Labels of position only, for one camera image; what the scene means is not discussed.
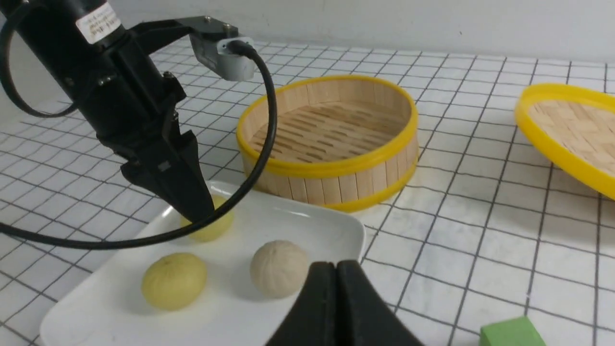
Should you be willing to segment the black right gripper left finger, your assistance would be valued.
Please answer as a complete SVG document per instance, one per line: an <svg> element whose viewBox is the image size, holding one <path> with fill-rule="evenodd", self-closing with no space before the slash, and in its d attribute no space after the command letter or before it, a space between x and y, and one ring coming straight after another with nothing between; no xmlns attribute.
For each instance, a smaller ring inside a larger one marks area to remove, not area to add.
<svg viewBox="0 0 615 346"><path fill-rule="evenodd" d="M267 344L335 346L337 283L336 267L333 263L312 263L295 303Z"/></svg>

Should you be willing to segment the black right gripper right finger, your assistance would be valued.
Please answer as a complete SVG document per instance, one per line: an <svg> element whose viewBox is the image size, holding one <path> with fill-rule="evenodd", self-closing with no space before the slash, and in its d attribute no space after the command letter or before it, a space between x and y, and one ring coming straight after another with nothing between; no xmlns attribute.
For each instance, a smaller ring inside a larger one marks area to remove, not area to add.
<svg viewBox="0 0 615 346"><path fill-rule="evenodd" d="M335 341L338 346L421 346L395 316L358 261L336 266Z"/></svg>

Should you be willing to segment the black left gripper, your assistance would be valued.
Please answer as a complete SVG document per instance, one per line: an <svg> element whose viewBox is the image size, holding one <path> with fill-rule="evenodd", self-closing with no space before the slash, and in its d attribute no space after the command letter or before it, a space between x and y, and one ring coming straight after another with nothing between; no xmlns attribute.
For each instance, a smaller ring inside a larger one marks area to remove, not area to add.
<svg viewBox="0 0 615 346"><path fill-rule="evenodd" d="M175 107L186 94L150 55L187 29L115 29L94 44L77 29L63 32L63 91L97 138L121 157L123 177L196 223L215 207L192 131L181 132Z"/></svg>

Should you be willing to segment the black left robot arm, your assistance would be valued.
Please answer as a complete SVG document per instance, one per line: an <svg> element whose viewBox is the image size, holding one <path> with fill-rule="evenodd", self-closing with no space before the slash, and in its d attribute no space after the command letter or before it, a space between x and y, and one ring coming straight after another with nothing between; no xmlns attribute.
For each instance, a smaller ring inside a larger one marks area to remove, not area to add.
<svg viewBox="0 0 615 346"><path fill-rule="evenodd" d="M161 73L150 59L184 37L185 29L161 39L147 34L157 24L125 29L105 0L3 0L1 13L1 85L14 105L43 118L80 111L101 144L123 158L121 173L130 184L193 223L214 213L197 138L179 128L176 105L186 94L172 73ZM59 83L72 101L69 108L37 111L17 93L9 68L14 33Z"/></svg>

